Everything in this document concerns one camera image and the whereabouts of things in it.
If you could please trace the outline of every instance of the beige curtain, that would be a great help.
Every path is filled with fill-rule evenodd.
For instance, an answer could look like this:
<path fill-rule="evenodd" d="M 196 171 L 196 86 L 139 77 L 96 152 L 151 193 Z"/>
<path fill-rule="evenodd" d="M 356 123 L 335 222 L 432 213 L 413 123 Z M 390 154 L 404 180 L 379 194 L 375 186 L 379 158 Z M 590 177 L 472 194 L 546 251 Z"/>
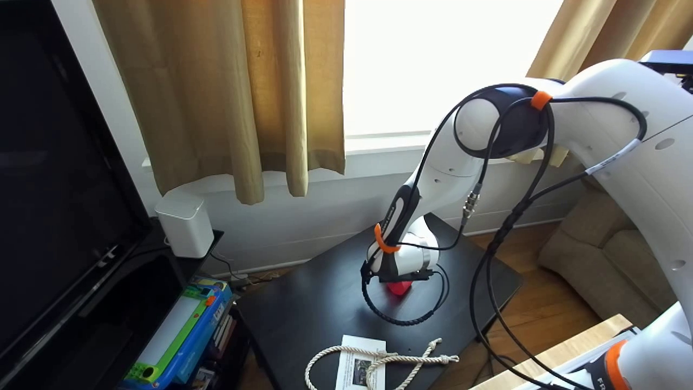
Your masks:
<path fill-rule="evenodd" d="M 344 171 L 341 0 L 95 0 L 157 189 L 232 174 L 244 203 L 262 171 Z"/>
<path fill-rule="evenodd" d="M 693 0 L 562 0 L 530 75 L 562 77 L 605 60 L 680 49 L 693 35 Z"/>

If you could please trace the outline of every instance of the white cable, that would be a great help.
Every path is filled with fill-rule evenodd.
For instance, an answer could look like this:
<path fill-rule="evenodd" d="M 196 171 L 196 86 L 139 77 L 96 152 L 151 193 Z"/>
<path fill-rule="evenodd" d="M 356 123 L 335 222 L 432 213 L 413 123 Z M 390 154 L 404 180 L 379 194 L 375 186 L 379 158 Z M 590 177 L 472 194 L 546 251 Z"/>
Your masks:
<path fill-rule="evenodd" d="M 308 365 L 304 365 L 304 372 L 303 372 L 303 379 L 304 379 L 304 385 L 309 390 L 318 390 L 312 381 L 309 381 L 309 371 L 312 366 L 322 360 L 324 356 L 328 353 L 335 353 L 335 350 L 344 350 L 344 353 L 353 353 L 353 356 L 366 356 L 371 360 L 371 365 L 368 366 L 366 371 L 366 388 L 371 388 L 369 385 L 369 378 L 375 372 L 377 366 L 382 366 L 382 365 L 390 365 L 390 361 L 400 361 L 400 365 L 416 365 L 412 368 L 412 372 L 404 378 L 404 381 L 400 385 L 396 385 L 396 390 L 403 390 L 406 388 L 416 372 L 421 368 L 421 365 L 451 365 L 451 361 L 459 361 L 457 356 L 434 356 L 434 357 L 429 357 L 431 350 L 441 342 L 441 337 L 434 337 L 429 342 L 429 348 L 421 353 L 421 356 L 397 356 L 397 353 L 371 353 L 371 350 L 364 350 L 364 348 L 353 348 L 353 346 L 344 346 L 344 345 L 332 345 L 332 346 L 326 346 L 322 350 L 318 350 Z"/>

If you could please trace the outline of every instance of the book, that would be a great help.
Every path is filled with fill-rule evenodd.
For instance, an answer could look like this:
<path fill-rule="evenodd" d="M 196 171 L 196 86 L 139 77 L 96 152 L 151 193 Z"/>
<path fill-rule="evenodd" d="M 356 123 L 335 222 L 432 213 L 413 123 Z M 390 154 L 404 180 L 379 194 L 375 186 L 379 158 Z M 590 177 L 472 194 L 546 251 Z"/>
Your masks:
<path fill-rule="evenodd" d="M 196 317 L 192 328 L 185 331 L 179 342 L 174 342 L 174 350 L 168 356 L 167 366 L 157 366 L 156 379 L 139 379 L 127 374 L 120 383 L 120 388 L 131 390 L 153 390 L 153 388 L 167 388 L 171 383 L 185 383 L 205 350 L 205 345 L 211 337 L 213 328 L 222 319 L 232 290 L 226 284 L 217 285 L 196 285 L 190 284 L 183 292 L 185 296 L 195 296 L 204 304 L 204 313 Z"/>
<path fill-rule="evenodd" d="M 205 296 L 185 289 L 127 371 L 126 381 L 156 383 L 204 313 Z"/>

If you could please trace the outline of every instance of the red object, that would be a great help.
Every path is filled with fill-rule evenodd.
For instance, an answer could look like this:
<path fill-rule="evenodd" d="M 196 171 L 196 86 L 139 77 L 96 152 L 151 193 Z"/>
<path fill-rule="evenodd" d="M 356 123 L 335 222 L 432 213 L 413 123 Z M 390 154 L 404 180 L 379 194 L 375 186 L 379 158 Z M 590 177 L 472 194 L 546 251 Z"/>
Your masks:
<path fill-rule="evenodd" d="M 387 292 L 394 296 L 404 296 L 412 290 L 412 282 L 392 282 L 384 285 L 387 285 Z"/>

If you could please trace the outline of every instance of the television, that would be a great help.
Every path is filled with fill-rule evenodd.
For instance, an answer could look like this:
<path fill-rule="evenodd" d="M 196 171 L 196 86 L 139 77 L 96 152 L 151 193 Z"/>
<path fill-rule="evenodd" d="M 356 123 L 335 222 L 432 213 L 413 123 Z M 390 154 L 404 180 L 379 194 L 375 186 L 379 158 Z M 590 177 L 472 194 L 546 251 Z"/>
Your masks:
<path fill-rule="evenodd" d="M 151 232 L 50 0 L 0 0 L 0 388 Z"/>

